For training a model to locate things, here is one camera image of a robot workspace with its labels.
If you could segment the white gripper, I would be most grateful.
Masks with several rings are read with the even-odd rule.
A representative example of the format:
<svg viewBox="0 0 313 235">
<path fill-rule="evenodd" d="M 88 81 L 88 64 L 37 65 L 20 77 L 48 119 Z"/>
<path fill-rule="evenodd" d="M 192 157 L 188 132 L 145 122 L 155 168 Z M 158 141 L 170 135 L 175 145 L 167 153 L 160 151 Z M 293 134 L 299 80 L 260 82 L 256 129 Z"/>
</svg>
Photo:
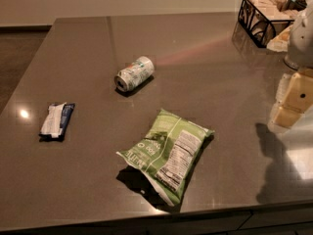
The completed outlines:
<svg viewBox="0 0 313 235">
<path fill-rule="evenodd" d="M 313 68 L 313 1 L 301 11 L 290 31 L 288 53 L 284 62 L 293 70 Z M 313 77 L 296 72 L 284 73 L 272 109 L 272 122 L 291 128 L 313 105 Z"/>
</svg>

